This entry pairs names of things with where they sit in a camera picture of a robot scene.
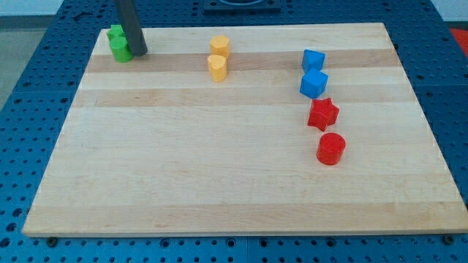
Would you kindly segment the dark robot base mount plate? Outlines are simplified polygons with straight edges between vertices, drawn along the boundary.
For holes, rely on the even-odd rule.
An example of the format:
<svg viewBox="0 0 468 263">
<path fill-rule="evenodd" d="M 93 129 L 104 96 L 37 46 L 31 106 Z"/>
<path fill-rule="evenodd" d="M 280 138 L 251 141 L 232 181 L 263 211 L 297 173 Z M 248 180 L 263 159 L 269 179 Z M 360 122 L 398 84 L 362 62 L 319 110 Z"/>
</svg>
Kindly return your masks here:
<svg viewBox="0 0 468 263">
<path fill-rule="evenodd" d="M 281 0 L 203 0 L 203 12 L 209 15 L 250 12 L 279 12 Z"/>
</svg>

